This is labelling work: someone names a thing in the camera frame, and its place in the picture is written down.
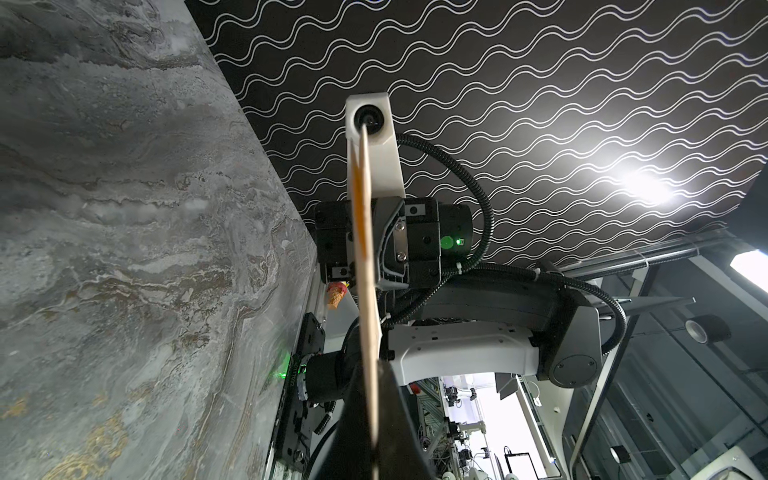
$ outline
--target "popsicle stick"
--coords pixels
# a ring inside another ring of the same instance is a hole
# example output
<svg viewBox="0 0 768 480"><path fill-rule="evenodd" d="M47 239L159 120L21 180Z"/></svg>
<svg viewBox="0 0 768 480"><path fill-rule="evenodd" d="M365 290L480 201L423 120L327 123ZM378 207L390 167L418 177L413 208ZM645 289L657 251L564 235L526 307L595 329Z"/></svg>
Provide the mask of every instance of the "popsicle stick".
<svg viewBox="0 0 768 480"><path fill-rule="evenodd" d="M371 449L374 452L373 478L379 476L376 446L379 441L379 344L381 325L376 308L376 285L374 283L373 233L371 221L371 172L368 154L368 131L363 125L360 132L359 150L350 141L349 160L351 165L353 238L355 249L355 279L360 312L360 346L362 350L362 371L366 386L368 424L371 430Z"/></svg>

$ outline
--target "glass panel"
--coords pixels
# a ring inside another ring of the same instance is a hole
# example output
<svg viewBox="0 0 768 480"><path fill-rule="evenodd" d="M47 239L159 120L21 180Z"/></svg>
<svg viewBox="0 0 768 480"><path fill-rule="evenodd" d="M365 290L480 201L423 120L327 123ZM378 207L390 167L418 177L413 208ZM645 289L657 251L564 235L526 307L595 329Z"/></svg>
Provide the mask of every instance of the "glass panel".
<svg viewBox="0 0 768 480"><path fill-rule="evenodd" d="M631 288L628 276L612 279L609 293ZM736 445L768 474L768 308L703 257L662 265L650 295L697 301L640 316L584 445L589 475L685 480ZM593 391L574 392L566 450Z"/></svg>

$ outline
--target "wavy line pattern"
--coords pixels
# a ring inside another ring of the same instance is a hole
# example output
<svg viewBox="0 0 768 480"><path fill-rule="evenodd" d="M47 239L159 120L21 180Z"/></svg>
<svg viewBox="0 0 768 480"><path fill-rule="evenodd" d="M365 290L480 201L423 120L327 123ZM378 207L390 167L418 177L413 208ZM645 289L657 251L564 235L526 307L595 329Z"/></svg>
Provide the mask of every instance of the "wavy line pattern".
<svg viewBox="0 0 768 480"><path fill-rule="evenodd" d="M367 91L481 182L499 263L722 227L768 162L764 0L320 3L188 2L310 229L346 198L343 107ZM400 155L408 196L468 204L477 239L466 187Z"/></svg>

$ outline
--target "bright light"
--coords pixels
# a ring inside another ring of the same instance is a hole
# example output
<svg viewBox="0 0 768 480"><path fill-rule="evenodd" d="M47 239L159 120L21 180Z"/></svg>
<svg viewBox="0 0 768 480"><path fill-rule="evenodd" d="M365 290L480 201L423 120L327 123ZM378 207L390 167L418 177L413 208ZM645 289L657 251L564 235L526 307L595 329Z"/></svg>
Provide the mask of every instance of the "bright light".
<svg viewBox="0 0 768 480"><path fill-rule="evenodd" d="M627 175L624 186L646 204L660 205L672 198L672 192L664 182L641 172Z"/></svg>
<svg viewBox="0 0 768 480"><path fill-rule="evenodd" d="M765 253L759 250L739 253L731 260L730 267L768 292L768 255Z"/></svg>

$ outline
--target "gray marble surface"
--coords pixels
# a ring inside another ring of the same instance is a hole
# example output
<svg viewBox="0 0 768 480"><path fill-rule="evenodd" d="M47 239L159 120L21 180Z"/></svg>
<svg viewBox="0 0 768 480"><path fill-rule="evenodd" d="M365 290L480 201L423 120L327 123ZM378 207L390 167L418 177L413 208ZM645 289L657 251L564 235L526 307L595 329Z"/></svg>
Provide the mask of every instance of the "gray marble surface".
<svg viewBox="0 0 768 480"><path fill-rule="evenodd" d="M314 255L181 0L0 2L0 477L260 478Z"/></svg>

